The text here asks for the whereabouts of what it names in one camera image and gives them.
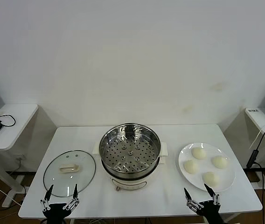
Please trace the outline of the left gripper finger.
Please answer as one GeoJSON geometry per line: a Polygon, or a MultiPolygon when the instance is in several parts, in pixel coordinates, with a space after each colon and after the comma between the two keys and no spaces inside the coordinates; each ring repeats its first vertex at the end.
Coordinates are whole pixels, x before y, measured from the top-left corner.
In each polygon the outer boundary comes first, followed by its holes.
{"type": "Polygon", "coordinates": [[[40,202],[43,205],[43,210],[42,211],[47,211],[50,210],[50,205],[49,205],[49,201],[50,201],[50,197],[52,194],[52,190],[53,190],[53,184],[50,186],[50,188],[47,190],[44,199],[41,199],[40,202]]]}
{"type": "Polygon", "coordinates": [[[72,200],[63,207],[64,210],[74,210],[79,204],[77,184],[75,185],[72,200]]]}

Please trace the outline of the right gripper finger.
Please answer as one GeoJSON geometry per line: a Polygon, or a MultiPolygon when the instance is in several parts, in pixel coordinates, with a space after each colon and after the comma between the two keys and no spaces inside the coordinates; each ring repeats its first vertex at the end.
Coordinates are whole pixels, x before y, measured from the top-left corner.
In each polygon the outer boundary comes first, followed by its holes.
{"type": "Polygon", "coordinates": [[[187,191],[186,188],[184,188],[184,192],[185,192],[185,198],[187,200],[187,206],[193,211],[193,212],[197,212],[201,209],[204,208],[204,206],[202,204],[199,204],[198,202],[194,201],[192,199],[192,197],[190,196],[189,192],[187,191]]]}
{"type": "Polygon", "coordinates": [[[219,203],[219,194],[216,194],[211,187],[209,187],[207,184],[204,184],[207,192],[209,193],[211,200],[203,202],[203,205],[214,205],[214,206],[220,206],[219,203]]]}

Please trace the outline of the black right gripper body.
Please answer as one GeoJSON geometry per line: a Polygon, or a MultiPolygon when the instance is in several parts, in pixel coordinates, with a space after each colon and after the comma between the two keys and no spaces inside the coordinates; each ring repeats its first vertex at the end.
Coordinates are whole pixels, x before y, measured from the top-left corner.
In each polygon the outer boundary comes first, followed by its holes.
{"type": "Polygon", "coordinates": [[[196,214],[207,219],[209,224],[224,224],[224,220],[219,215],[220,205],[215,205],[212,200],[199,202],[203,208],[197,209],[196,214]]]}

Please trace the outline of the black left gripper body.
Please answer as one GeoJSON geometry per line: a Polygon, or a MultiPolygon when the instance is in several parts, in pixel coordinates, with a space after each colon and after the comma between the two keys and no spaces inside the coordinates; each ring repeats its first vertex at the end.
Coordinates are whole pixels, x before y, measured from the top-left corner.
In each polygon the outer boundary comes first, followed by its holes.
{"type": "Polygon", "coordinates": [[[65,224],[65,218],[74,210],[74,206],[66,203],[43,203],[43,206],[42,213],[46,218],[42,220],[42,224],[65,224]]]}

